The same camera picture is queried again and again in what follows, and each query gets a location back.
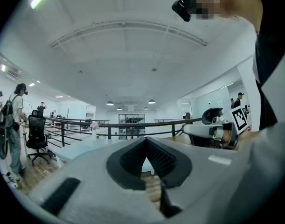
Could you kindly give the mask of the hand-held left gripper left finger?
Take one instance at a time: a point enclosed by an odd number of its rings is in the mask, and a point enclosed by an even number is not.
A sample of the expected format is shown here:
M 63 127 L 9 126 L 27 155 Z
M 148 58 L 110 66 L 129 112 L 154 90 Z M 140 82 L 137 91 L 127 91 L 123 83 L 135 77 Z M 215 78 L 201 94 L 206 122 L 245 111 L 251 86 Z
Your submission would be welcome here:
M 141 172 L 146 159 L 146 139 L 143 137 L 130 142 L 108 157 L 106 170 L 121 188 L 145 190 L 146 184 L 141 180 Z

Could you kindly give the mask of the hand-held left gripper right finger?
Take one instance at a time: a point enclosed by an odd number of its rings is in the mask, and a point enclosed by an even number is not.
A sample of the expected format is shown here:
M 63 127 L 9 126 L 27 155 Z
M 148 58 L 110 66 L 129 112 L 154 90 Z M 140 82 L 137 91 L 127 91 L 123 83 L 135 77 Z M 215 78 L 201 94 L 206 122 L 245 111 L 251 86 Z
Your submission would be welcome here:
M 169 218 L 181 212 L 182 208 L 172 204 L 167 191 L 184 183 L 192 171 L 192 162 L 185 154 L 163 141 L 147 137 L 146 143 L 146 157 L 161 180 L 160 211 Z

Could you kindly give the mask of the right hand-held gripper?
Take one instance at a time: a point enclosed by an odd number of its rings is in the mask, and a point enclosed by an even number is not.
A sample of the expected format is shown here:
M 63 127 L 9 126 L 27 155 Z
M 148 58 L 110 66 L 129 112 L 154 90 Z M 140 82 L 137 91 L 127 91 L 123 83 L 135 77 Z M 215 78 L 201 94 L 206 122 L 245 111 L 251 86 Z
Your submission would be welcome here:
M 202 123 L 186 124 L 182 130 L 192 145 L 215 148 L 235 148 L 241 133 L 247 129 L 247 118 L 240 107 L 223 113 L 222 108 L 210 108 L 202 115 Z

